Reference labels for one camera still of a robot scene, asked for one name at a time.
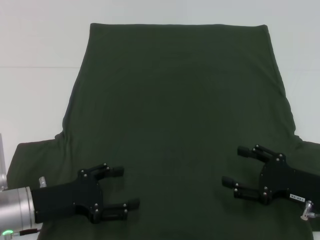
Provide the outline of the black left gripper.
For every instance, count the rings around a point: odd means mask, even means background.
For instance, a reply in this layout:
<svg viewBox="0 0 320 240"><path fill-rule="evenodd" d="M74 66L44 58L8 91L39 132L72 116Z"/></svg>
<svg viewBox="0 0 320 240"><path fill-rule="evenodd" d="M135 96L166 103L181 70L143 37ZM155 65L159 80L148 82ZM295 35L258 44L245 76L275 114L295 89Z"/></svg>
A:
<svg viewBox="0 0 320 240"><path fill-rule="evenodd" d="M36 223L56 221L82 215L93 224L107 221L125 221L130 211L140 207L140 199L121 203L104 203L99 181L124 175L122 166L110 167L106 163L80 172L69 183L47 186L31 191Z"/></svg>

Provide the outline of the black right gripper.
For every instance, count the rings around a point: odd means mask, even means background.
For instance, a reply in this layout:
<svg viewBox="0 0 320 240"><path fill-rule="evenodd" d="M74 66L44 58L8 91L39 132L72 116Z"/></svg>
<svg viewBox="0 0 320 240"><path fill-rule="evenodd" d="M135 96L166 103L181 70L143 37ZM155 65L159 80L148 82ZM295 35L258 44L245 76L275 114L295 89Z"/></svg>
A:
<svg viewBox="0 0 320 240"><path fill-rule="evenodd" d="M252 158L264 164L258 189L248 187L231 177L222 176L223 187L233 190L234 198L256 201L268 205L276 198L305 204L312 202L312 209L320 211L320 176L298 170L287 164L286 156L256 144L252 149L239 146L237 155Z"/></svg>

